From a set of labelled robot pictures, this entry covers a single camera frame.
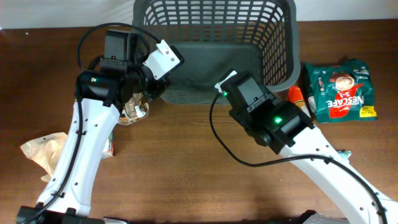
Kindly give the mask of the white tissue multipack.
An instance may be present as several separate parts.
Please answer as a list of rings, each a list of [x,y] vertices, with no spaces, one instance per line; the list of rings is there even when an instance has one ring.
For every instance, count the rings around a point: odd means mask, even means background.
[[[109,159],[112,157],[114,157],[113,132],[111,132],[111,134],[109,135],[109,137],[104,145],[102,155],[101,155],[102,159]]]

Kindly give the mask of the green Nescafe coffee bag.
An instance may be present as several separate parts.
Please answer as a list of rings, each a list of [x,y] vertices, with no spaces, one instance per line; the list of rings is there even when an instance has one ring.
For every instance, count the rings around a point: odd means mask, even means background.
[[[375,94],[369,66],[358,59],[304,68],[308,104],[319,123],[374,121]]]

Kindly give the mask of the grey plastic basket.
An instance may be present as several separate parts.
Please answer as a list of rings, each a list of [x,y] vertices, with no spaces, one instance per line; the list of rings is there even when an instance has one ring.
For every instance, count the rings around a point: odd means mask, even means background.
[[[296,7],[288,0],[136,0],[132,23],[178,49],[184,63],[162,99],[209,104],[228,71],[249,72],[272,92],[300,75]]]

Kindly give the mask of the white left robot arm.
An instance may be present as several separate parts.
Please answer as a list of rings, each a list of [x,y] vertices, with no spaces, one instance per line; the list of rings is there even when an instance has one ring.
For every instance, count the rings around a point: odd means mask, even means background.
[[[184,59],[173,45],[153,38],[155,50],[141,34],[108,30],[104,54],[76,78],[73,117],[53,177],[40,194],[32,222],[49,213],[72,212],[79,218],[91,210],[91,193],[109,135],[135,93],[158,98],[168,76]]]

